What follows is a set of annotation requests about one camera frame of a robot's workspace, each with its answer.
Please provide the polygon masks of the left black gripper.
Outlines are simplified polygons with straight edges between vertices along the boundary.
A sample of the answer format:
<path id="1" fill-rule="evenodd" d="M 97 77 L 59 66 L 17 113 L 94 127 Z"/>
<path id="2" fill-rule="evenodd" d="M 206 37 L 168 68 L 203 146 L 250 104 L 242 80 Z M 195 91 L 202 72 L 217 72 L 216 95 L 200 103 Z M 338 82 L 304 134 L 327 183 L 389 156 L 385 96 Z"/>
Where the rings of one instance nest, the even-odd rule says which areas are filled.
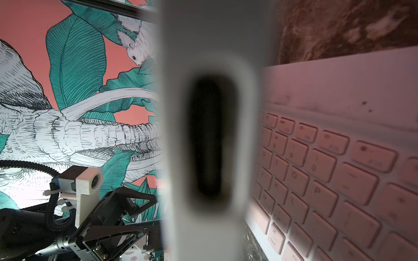
<path id="1" fill-rule="evenodd" d="M 158 220 L 126 225 L 125 215 L 136 217 L 157 203 L 155 195 L 127 187 L 105 196 L 83 224 L 68 237 L 67 248 L 82 261 L 117 261 L 141 239 L 142 249 L 163 250 Z"/>

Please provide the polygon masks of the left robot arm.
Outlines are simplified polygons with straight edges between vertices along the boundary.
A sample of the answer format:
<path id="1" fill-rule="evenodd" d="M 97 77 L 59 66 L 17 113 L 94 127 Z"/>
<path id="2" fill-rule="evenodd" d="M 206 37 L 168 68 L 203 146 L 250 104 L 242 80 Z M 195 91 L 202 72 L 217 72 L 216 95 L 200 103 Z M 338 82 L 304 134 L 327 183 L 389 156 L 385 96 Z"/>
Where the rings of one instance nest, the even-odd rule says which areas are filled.
<path id="1" fill-rule="evenodd" d="M 118 261 L 144 240 L 141 250 L 152 261 L 163 250 L 158 220 L 126 225 L 123 216 L 142 214 L 157 202 L 154 195 L 123 187 L 108 192 L 89 211 L 79 228 L 54 232 L 44 214 L 16 209 L 1 210 L 3 261 Z"/>

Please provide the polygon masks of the pink keyboard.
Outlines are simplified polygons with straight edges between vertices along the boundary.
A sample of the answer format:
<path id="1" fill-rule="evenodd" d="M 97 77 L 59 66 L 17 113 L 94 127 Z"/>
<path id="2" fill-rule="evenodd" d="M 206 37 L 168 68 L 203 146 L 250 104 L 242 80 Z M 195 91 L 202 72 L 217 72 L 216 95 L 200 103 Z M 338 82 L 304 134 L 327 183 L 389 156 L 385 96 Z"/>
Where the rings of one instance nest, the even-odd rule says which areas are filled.
<path id="1" fill-rule="evenodd" d="M 161 1 L 158 91 L 172 261 L 238 261 L 273 1 Z"/>
<path id="2" fill-rule="evenodd" d="M 260 259 L 417 260 L 417 47 L 265 75 L 247 217 Z"/>

